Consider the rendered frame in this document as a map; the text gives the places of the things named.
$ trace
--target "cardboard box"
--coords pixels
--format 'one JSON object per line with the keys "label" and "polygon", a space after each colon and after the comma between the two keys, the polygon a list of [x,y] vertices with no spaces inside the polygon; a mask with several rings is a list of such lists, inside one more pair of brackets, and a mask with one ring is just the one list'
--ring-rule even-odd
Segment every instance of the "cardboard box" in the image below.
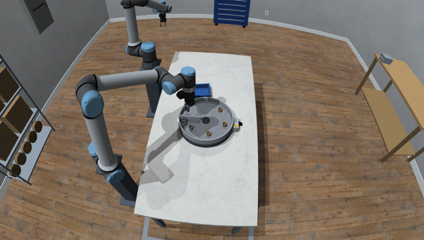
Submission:
{"label": "cardboard box", "polygon": [[8,69],[6,67],[0,67],[0,101],[8,103],[18,88],[18,83],[14,80]]}
{"label": "cardboard box", "polygon": [[17,95],[4,112],[0,121],[3,121],[13,132],[20,134],[32,115],[33,111],[31,108],[21,96]]}
{"label": "cardboard box", "polygon": [[7,161],[18,141],[18,136],[2,121],[0,121],[0,136],[0,160]]}

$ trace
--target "blue plastic tray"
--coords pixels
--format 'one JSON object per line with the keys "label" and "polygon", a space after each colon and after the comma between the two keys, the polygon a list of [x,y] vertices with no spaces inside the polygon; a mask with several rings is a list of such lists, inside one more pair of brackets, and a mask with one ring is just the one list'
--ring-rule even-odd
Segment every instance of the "blue plastic tray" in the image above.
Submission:
{"label": "blue plastic tray", "polygon": [[194,90],[194,98],[211,97],[211,85],[209,83],[196,84],[196,90]]}

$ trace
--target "metal storage rack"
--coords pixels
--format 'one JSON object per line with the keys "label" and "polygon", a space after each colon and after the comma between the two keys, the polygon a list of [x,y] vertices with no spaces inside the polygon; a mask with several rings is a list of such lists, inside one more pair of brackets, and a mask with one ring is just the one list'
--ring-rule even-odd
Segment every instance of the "metal storage rack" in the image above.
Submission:
{"label": "metal storage rack", "polygon": [[[372,61],[355,94],[358,95],[359,91],[362,90],[380,130],[381,137],[387,149],[387,154],[380,161],[383,163],[392,155],[401,155],[411,156],[407,159],[410,162],[424,152],[424,147],[415,152],[410,142],[415,135],[421,130],[424,130],[424,85],[404,61],[393,59],[391,63],[387,64],[382,61],[379,54],[375,54],[374,57],[374,61]],[[363,87],[377,61],[390,77],[390,81],[383,91]],[[396,89],[399,91],[418,124],[409,134],[406,133],[386,95],[386,91],[392,84],[396,86]]]}
{"label": "metal storage rack", "polygon": [[[2,167],[3,169],[13,173],[16,175],[16,177],[11,176],[9,174],[9,172],[4,173],[2,171],[0,171],[0,173],[2,173],[3,175],[5,175],[8,178],[11,179],[17,179],[20,181],[23,181],[29,185],[31,185],[31,183],[29,182],[30,177],[34,171],[34,168],[37,164],[37,161],[40,157],[40,154],[44,148],[44,145],[46,144],[47,138],[49,137],[50,133],[53,131],[56,131],[53,126],[50,124],[50,122],[46,119],[46,117],[44,116],[44,114],[41,112],[40,108],[35,104],[35,102],[33,101],[33,99],[31,98],[31,96],[27,93],[27,91],[25,90],[25,88],[22,86],[22,84],[19,82],[18,78],[15,76],[15,74],[13,73],[13,71],[11,70],[11,68],[9,67],[9,65],[6,63],[5,59],[2,57],[2,55],[0,54],[0,60],[2,60],[2,63],[6,66],[8,72],[10,73],[10,75],[13,77],[13,79],[17,82],[17,84],[19,85],[19,88],[17,89],[17,91],[13,94],[12,98],[9,100],[9,102],[5,103],[5,107],[3,108],[3,110],[1,110],[0,112],[0,118],[1,116],[3,116],[3,114],[5,113],[6,109],[8,109],[8,107],[11,105],[12,101],[15,99],[15,97],[21,92],[23,91],[26,95],[26,97],[30,100],[30,102],[32,103],[32,106],[30,104],[28,104],[27,101],[26,104],[30,106],[30,109],[32,110],[32,116],[30,117],[29,121],[26,123],[25,128],[23,129],[22,133],[16,133],[16,135],[18,136],[18,140],[16,141],[14,147],[13,147],[13,151],[9,154],[5,165],[3,165],[0,162],[0,167]],[[26,132],[28,132],[28,130],[31,128],[32,122],[34,121],[37,113],[41,114],[41,116],[45,119],[45,121],[48,123],[49,126],[43,126],[41,132],[37,133],[37,141],[32,143],[32,150],[29,154],[26,154],[26,163],[24,165],[21,165],[21,172],[20,174],[16,174],[15,172],[13,172],[12,170],[9,169],[9,166],[12,164],[15,164],[15,160],[14,160],[14,156],[15,154],[17,154],[18,152],[20,152],[20,148],[19,146],[21,145],[22,142],[25,141],[26,139]]]}
{"label": "metal storage rack", "polygon": [[213,23],[240,25],[245,28],[249,22],[251,0],[215,0]]}

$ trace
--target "wall-mounted electrical panel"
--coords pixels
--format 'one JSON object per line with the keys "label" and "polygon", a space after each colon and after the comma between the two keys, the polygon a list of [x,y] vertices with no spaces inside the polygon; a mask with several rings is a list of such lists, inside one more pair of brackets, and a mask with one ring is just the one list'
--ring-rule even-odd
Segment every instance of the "wall-mounted electrical panel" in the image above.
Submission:
{"label": "wall-mounted electrical panel", "polygon": [[19,0],[19,2],[36,33],[41,34],[53,23],[46,0]]}

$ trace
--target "blue joint cap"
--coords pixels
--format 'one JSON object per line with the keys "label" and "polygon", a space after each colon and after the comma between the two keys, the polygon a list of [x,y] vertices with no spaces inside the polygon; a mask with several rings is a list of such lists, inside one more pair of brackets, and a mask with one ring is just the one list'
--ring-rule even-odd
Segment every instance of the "blue joint cap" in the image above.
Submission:
{"label": "blue joint cap", "polygon": [[88,145],[88,153],[89,153],[92,157],[97,156],[97,152],[96,152],[96,149],[94,148],[93,141],[91,141],[91,142],[90,142],[90,145]]}
{"label": "blue joint cap", "polygon": [[122,169],[112,172],[109,176],[106,177],[106,181],[110,184],[119,183],[125,176],[125,172]]}
{"label": "blue joint cap", "polygon": [[82,97],[82,112],[89,118],[98,117],[102,113],[104,106],[102,95],[96,90],[90,90]]}
{"label": "blue joint cap", "polygon": [[156,49],[155,44],[151,41],[143,42],[140,48],[141,50],[143,50],[143,52],[146,52],[146,53],[153,52]]}
{"label": "blue joint cap", "polygon": [[172,95],[174,93],[177,92],[177,88],[175,87],[174,84],[172,84],[169,81],[166,81],[164,83],[162,83],[162,89],[165,91],[166,94],[168,95]]}
{"label": "blue joint cap", "polygon": [[183,75],[186,75],[186,76],[189,76],[189,77],[196,75],[195,69],[192,68],[191,66],[185,66],[185,67],[181,68],[181,73]]}

